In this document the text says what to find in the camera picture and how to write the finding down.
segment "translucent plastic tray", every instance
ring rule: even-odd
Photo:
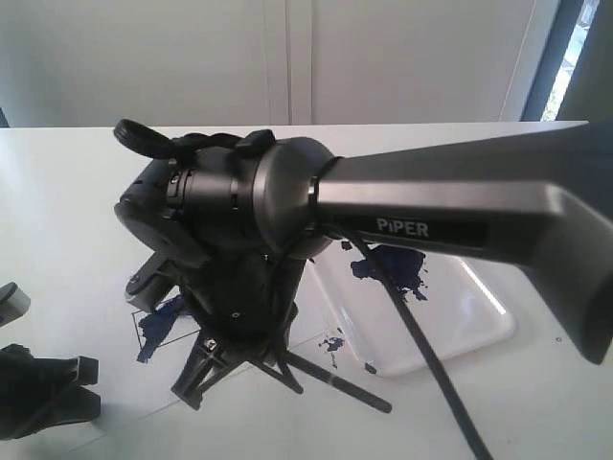
[[[512,335],[511,314],[469,262],[411,249],[371,248],[405,292],[411,312],[440,358]],[[356,359],[369,364],[371,372],[390,377],[424,366],[392,301],[363,259],[346,241],[334,242],[315,259],[316,278],[333,320]]]

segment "white tabletop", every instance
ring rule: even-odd
[[[351,156],[561,126],[273,129],[278,138],[310,136]],[[251,129],[162,130],[176,136]],[[152,361],[133,368],[134,328],[122,286],[150,251],[119,224],[112,207],[146,163],[119,146],[109,128],[0,129],[0,284],[15,281],[33,298],[24,318],[0,329],[0,345],[23,343],[38,357],[97,358],[101,383],[92,390],[110,402],[95,423],[0,444],[2,458],[471,458],[426,369],[386,380],[354,376],[394,404],[385,415],[304,375],[298,378],[305,394],[297,396],[253,369],[212,389],[194,412],[168,390],[189,341],[165,352],[165,366]],[[479,268],[514,315],[517,331],[445,366],[490,451],[495,458],[611,458],[613,366],[579,356],[516,268]],[[306,318],[301,328],[316,331],[318,319]],[[321,361],[308,343],[299,352]]]

